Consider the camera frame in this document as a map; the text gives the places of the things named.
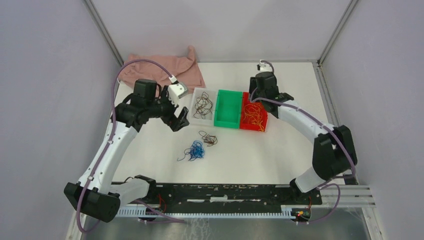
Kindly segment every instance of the green tray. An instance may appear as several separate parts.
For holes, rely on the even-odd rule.
[[[213,125],[238,129],[242,115],[243,92],[219,90],[215,105]]]

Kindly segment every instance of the red wire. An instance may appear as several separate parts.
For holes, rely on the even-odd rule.
[[[307,206],[307,209],[311,209],[312,207],[312,198],[309,196],[309,205]]]
[[[159,197],[159,209],[162,209],[161,208],[161,206],[162,206],[161,202],[163,202],[163,204],[164,204],[163,213],[165,213],[165,211],[167,210],[167,204],[166,204],[165,200],[162,199],[160,194],[158,194],[157,196]]]

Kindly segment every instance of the white connector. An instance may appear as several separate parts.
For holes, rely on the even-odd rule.
[[[180,99],[184,97],[185,95],[187,95],[188,93],[189,93],[189,89],[182,82],[177,84],[171,84],[168,86],[168,97],[174,106],[177,106]]]
[[[171,81],[171,83],[175,83],[177,81],[177,78],[172,75],[171,77],[169,77],[169,80]]]
[[[273,68],[271,67],[271,65],[269,65],[268,63],[262,62],[263,60],[259,60],[259,64],[258,66],[258,71],[260,72],[272,72]]]

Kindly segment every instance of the cable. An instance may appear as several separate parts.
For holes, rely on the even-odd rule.
[[[334,140],[337,142],[338,146],[343,151],[344,155],[347,158],[347,161],[350,164],[350,168],[352,170],[352,174],[349,175],[349,176],[336,176],[333,179],[348,179],[348,178],[354,178],[355,177],[356,169],[355,169],[354,161],[352,160],[352,158],[349,155],[348,151],[346,150],[345,146],[343,146],[342,141],[340,141],[340,139],[336,136],[336,134],[333,131],[331,131],[330,128],[328,128],[321,121],[319,121],[314,116],[312,116],[311,114],[309,114],[307,111],[301,109],[300,107],[297,107],[297,106],[294,106],[294,105],[291,105],[291,104],[287,104],[287,103],[283,103],[283,102],[279,102],[279,101],[270,100],[270,99],[263,98],[263,97],[257,97],[257,98],[255,98],[255,99],[252,100],[252,97],[253,97],[254,93],[256,92],[256,90],[257,90],[257,88],[255,88],[252,91],[252,93],[250,95],[250,98],[249,98],[250,102],[254,103],[256,101],[261,100],[261,101],[266,101],[266,102],[270,102],[270,103],[273,103],[273,104],[277,104],[277,105],[280,105],[280,106],[284,106],[284,107],[288,107],[288,108],[294,109],[296,111],[301,112],[302,114],[304,114],[305,116],[307,116],[309,119],[311,119],[312,121],[314,121],[316,124],[318,124],[321,128],[323,128],[324,130],[326,130],[334,138]]]
[[[163,208],[162,213],[165,213],[165,211],[167,210],[167,203],[165,202],[165,200],[161,197],[160,194],[157,195],[159,197],[159,208],[162,210],[162,204],[161,202],[163,202],[163,205],[165,205],[165,207]]]
[[[117,84],[116,79],[118,79],[119,74],[122,72],[122,70],[124,70],[124,68],[126,68],[127,66],[129,66],[133,63],[139,63],[139,62],[147,62],[147,63],[154,64],[154,65],[158,66],[159,68],[161,68],[170,78],[173,77],[173,75],[168,70],[166,70],[164,66],[160,65],[159,63],[157,63],[155,61],[152,61],[152,60],[149,60],[149,59],[135,59],[135,60],[131,60],[131,61],[125,63],[124,65],[122,65],[120,67],[120,69],[118,70],[116,76],[113,78],[113,85],[110,89],[111,106],[112,106],[112,130],[110,132],[109,139],[107,140],[106,145],[104,146],[103,150],[100,153],[100,156],[98,157],[93,168],[91,169],[90,175],[87,178],[87,181],[85,182],[84,187],[82,188],[81,194],[79,195],[78,204],[76,205],[76,225],[78,226],[78,229],[83,234],[89,233],[94,228],[96,228],[97,225],[100,223],[100,220],[98,220],[92,228],[85,230],[83,228],[83,225],[81,224],[81,206],[83,204],[83,198],[84,198],[84,195],[86,194],[87,188],[89,187],[90,182],[92,181],[90,179],[93,179],[93,176],[96,173],[96,169],[99,167],[100,162],[102,161],[103,157],[105,156],[106,152],[108,151],[109,145],[111,143],[113,143],[112,139],[114,138],[115,131],[117,129],[117,117],[116,117],[116,112],[115,112],[115,87],[116,87],[116,84]]]
[[[309,221],[309,218],[306,218],[306,217],[304,217],[304,216],[302,216],[302,215],[299,215],[299,217],[301,217],[301,218],[305,219],[306,221]]]
[[[263,126],[262,120],[262,110],[264,106],[260,102],[251,102],[246,104],[243,107],[243,112],[241,113],[243,117],[243,123],[255,125],[259,127],[260,132],[265,132],[265,127]]]
[[[125,179],[125,181],[123,181],[123,183],[126,183],[126,182],[128,181],[128,179],[134,179],[134,177],[132,177],[132,176],[127,177],[127,178]]]
[[[164,218],[166,218],[166,219],[169,220],[169,221],[157,221],[157,222],[154,222],[154,221],[145,221],[145,223],[148,223],[148,224],[153,224],[153,223],[157,223],[157,224],[159,224],[159,223],[161,223],[161,224],[164,224],[164,223],[181,223],[181,224],[183,224],[183,223],[186,222],[186,221],[181,220],[181,219],[178,219],[178,218],[167,216],[167,215],[163,214],[162,212],[154,209],[153,207],[147,205],[142,200],[136,199],[136,200],[134,200],[134,202],[144,205],[146,208],[150,209],[150,211],[152,211],[153,213],[155,213],[155,214],[157,214],[159,216],[162,216],[162,217],[164,217]]]
[[[335,201],[334,207],[331,209],[331,211],[329,213],[327,213],[327,215],[325,215],[323,217],[320,217],[318,219],[315,219],[315,220],[312,220],[312,221],[308,221],[308,222],[297,221],[296,224],[308,225],[308,224],[313,224],[313,223],[319,223],[321,221],[326,220],[328,217],[330,217],[334,213],[334,211],[336,210],[337,206],[339,205],[340,196],[342,194],[341,191],[340,191],[339,185],[337,185],[335,183],[330,183],[330,184],[325,184],[324,183],[324,185],[318,186],[320,188],[317,187],[317,189],[319,191],[321,191],[321,190],[326,189],[326,188],[331,187],[331,186],[336,186],[337,187],[337,190],[338,190],[337,200]]]
[[[182,161],[184,160],[187,155],[190,155],[190,159],[188,160],[189,162],[192,162],[196,159],[202,159],[205,156],[205,149],[203,148],[203,144],[201,141],[195,140],[193,142],[193,144],[191,145],[190,148],[187,148],[186,150],[184,150],[184,158],[182,159],[177,159],[177,161]]]
[[[311,207],[312,207],[312,198],[311,196],[309,196],[309,205],[307,206],[306,210],[311,209]]]
[[[196,103],[194,104],[194,109],[196,112],[193,114],[193,117],[196,119],[199,119],[196,117],[196,114],[200,115],[201,119],[206,119],[206,116],[208,114],[212,114],[212,107],[214,104],[209,99],[209,94],[206,92],[203,92],[201,96],[196,98]]]
[[[132,96],[133,96],[133,94],[132,94],[132,93],[128,94],[128,96],[126,96],[126,97],[122,100],[122,102],[123,102],[124,104],[128,103],[128,101],[131,99],[131,97],[132,97]]]
[[[260,62],[261,63],[264,63],[264,64],[268,64],[269,66],[271,66],[272,72],[274,72],[274,66],[273,66],[273,64],[271,62],[269,62],[267,60],[261,60]]]
[[[159,88],[159,94],[157,96],[160,97],[162,93],[162,86],[159,83],[156,83],[156,85]]]
[[[215,145],[215,144],[217,144],[217,143],[218,143],[218,138],[217,138],[217,136],[209,135],[209,134],[208,134],[207,132],[205,132],[205,131],[199,131],[198,133],[199,133],[199,135],[201,136],[201,139],[203,140],[203,142],[204,142],[205,144],[207,144],[207,146],[208,146],[208,147],[213,146],[213,145]]]

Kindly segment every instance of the plastic bin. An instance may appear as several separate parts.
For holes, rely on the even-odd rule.
[[[253,124],[252,122],[254,121],[254,119],[247,116],[245,113],[245,110],[246,110],[245,106],[248,104],[253,104],[254,106],[257,106],[258,108],[260,108],[260,121],[258,121],[257,124]],[[249,100],[249,93],[243,92],[243,101],[241,105],[240,129],[265,132],[265,129],[267,128],[267,122],[268,122],[268,112],[264,109],[264,106],[262,106],[262,103],[260,102],[251,103]]]
[[[209,114],[202,116],[196,112],[196,99],[201,97],[203,93],[209,95],[209,100],[212,102],[212,109]],[[188,121],[193,125],[213,126],[215,117],[215,107],[217,103],[218,91],[195,87],[193,96],[191,97],[190,108],[188,111]]]
[[[242,100],[243,93],[241,91],[219,90],[214,125],[238,129],[242,115]]]

